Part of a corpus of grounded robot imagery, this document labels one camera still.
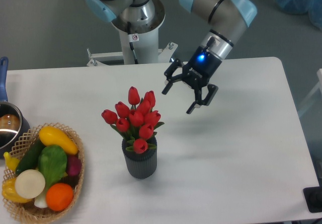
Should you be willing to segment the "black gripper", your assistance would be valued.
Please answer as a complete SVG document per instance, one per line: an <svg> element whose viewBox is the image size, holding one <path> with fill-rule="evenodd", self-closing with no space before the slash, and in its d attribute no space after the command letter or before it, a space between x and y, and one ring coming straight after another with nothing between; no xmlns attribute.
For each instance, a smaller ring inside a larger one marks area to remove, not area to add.
<svg viewBox="0 0 322 224"><path fill-rule="evenodd" d="M199 46L187 64L183 64L180 59L175 59L166 69L164 75L166 77L166 86L162 91L166 95L174 83L183 81L194 90L195 101L186 111L191 114L194 109L201 106L209 106L215 94L218 91L218 86L208 84L209 80L221 65L222 61L211 54L209 51L204 51L204 48ZM174 72L182 68L182 74L174 76ZM202 99L202 88L207 86L207 95Z"/></svg>

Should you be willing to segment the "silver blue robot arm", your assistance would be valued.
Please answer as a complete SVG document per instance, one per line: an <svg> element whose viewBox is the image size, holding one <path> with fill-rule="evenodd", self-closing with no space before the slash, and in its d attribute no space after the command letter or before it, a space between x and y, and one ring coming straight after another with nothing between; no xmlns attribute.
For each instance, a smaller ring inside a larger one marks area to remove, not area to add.
<svg viewBox="0 0 322 224"><path fill-rule="evenodd" d="M160 0L85 0L96 17L119 32L125 64L157 63L159 28L165 19ZM167 94L176 82L194 90L188 113L211 103L218 88L209 81L257 14L249 0L179 0L204 19L210 30L187 63L176 59L165 71Z"/></svg>

